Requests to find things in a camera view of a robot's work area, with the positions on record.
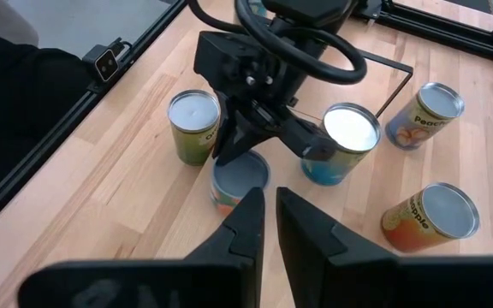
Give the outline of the green oranges can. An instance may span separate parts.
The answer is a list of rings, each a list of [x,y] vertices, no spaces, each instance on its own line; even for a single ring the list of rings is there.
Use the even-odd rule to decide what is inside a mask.
[[[209,92],[186,90],[170,101],[167,115],[177,156],[188,165],[203,165],[217,138],[220,105]]]

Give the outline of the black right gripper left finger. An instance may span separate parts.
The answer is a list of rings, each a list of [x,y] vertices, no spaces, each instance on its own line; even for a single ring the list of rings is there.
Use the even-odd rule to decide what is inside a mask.
[[[264,257],[265,200],[251,189],[221,225],[185,259],[199,266],[186,306],[259,308]]]

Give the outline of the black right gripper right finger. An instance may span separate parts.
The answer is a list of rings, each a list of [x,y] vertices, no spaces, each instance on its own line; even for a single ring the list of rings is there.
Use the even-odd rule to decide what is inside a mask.
[[[276,219],[296,308],[390,308],[393,253],[287,187],[276,190]]]

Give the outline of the peaches can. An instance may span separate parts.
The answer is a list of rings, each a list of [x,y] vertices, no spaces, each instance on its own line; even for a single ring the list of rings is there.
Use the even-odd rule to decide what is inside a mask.
[[[385,132],[398,148],[415,150],[464,110],[465,102],[456,91],[442,83],[426,83],[386,124]]]

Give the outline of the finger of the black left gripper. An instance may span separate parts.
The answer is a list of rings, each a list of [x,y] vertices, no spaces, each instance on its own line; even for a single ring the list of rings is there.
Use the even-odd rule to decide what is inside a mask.
[[[230,97],[216,92],[222,116],[212,153],[217,166],[231,163],[255,145],[275,136],[252,100]]]
[[[328,161],[337,152],[337,143],[314,123],[292,116],[282,122],[278,138],[297,157]]]

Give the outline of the black aluminium table frame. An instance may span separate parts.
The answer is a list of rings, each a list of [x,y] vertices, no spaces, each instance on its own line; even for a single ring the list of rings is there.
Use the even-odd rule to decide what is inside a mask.
[[[2,178],[0,181],[0,212],[98,105],[104,95],[132,67],[134,61],[156,41],[186,5],[186,0],[175,0],[130,47],[127,55],[119,60],[119,67],[110,80],[107,82],[99,80],[91,83],[80,99],[66,111],[62,119],[36,142],[30,151],[22,156],[21,160]],[[361,0],[359,7],[354,10],[353,16],[360,19],[368,18],[371,5],[377,9],[372,19],[383,26],[493,61],[493,31],[452,21],[403,4],[394,3],[393,0]]]

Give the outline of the wooden shelf with black frame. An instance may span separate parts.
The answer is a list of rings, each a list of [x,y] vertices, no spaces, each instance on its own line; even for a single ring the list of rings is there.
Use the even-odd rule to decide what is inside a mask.
[[[135,116],[119,143],[123,152],[93,194],[115,222],[134,230],[139,238],[133,258],[182,257],[200,243],[223,219],[209,199],[210,164],[189,167],[175,153],[167,118],[168,103],[178,92],[207,89],[193,70],[194,52],[175,51],[157,68],[133,101]],[[414,67],[388,56],[372,55],[368,73],[355,86],[337,86],[308,79],[298,92],[294,113],[320,122],[324,112],[340,102],[351,102],[382,116],[388,107],[403,103],[411,91]],[[334,187],[312,183],[300,160],[279,140],[256,146],[270,165],[265,191],[262,308],[293,308],[293,297],[277,239],[276,189],[289,187],[332,216],[347,218],[355,228],[368,200],[376,157],[369,154]]]

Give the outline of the short mandarin oranges can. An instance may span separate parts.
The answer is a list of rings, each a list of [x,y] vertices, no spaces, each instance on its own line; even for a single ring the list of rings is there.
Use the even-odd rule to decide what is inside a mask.
[[[270,181],[270,166],[256,151],[248,151],[224,166],[213,165],[211,201],[227,216],[254,187],[265,189]]]

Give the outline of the orange pineapple can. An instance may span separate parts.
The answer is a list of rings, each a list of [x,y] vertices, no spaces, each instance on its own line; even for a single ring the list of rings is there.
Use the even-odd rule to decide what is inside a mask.
[[[381,219],[384,237],[401,252],[469,238],[479,225],[473,201],[458,187],[444,182],[430,184],[386,210]]]

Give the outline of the tomatoes can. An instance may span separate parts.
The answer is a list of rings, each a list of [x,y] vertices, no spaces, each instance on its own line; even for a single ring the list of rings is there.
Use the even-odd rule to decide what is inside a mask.
[[[337,144],[328,161],[302,159],[301,167],[311,181],[322,186],[340,184],[381,139],[377,118],[353,103],[338,103],[324,113],[319,127]]]

